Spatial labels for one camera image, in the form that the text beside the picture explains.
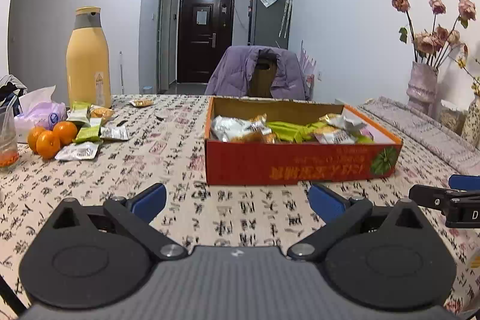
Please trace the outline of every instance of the yellow thermos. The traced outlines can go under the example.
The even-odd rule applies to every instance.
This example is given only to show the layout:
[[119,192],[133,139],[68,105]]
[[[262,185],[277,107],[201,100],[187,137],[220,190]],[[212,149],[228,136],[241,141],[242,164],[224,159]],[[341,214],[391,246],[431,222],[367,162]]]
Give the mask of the yellow thermos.
[[99,7],[77,9],[67,48],[70,107],[74,101],[111,107],[109,47],[100,23]]

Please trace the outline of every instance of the floral patterned vase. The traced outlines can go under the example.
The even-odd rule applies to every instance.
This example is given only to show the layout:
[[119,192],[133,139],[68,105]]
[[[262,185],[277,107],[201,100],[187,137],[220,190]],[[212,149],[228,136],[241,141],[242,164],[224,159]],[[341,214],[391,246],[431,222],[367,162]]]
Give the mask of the floral patterned vase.
[[412,62],[409,88],[408,107],[428,114],[430,105],[434,102],[437,93],[438,70],[431,65]]
[[475,95],[469,106],[469,113],[466,116],[462,138],[476,147],[479,140],[478,137],[480,136],[480,96]]

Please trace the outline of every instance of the door handle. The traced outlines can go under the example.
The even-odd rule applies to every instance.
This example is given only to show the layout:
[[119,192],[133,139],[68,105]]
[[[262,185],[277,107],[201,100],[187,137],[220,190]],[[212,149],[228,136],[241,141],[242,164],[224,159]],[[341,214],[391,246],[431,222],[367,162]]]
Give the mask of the door handle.
[[212,48],[215,48],[217,46],[217,34],[213,33],[210,39],[212,40]]

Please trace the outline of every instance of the refrigerator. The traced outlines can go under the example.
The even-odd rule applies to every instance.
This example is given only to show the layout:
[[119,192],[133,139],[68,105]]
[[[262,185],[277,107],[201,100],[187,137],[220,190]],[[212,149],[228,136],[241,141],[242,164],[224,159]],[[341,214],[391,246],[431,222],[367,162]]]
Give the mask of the refrigerator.
[[284,38],[286,22],[284,22],[281,36],[278,36],[285,2],[286,0],[277,0],[270,7],[265,7],[261,0],[250,0],[248,45],[288,49],[290,25],[286,27],[286,38]]

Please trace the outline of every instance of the red box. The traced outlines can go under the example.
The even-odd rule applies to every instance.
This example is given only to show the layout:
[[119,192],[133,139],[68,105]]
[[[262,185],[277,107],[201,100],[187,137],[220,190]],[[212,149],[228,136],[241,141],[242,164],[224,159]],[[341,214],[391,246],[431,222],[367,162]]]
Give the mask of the red box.
[[[324,115],[345,114],[369,125],[375,144],[262,144],[225,143],[210,137],[216,116],[311,124]],[[205,166],[209,185],[292,185],[303,180],[351,181],[390,176],[403,142],[348,105],[244,100],[212,97],[205,125]]]

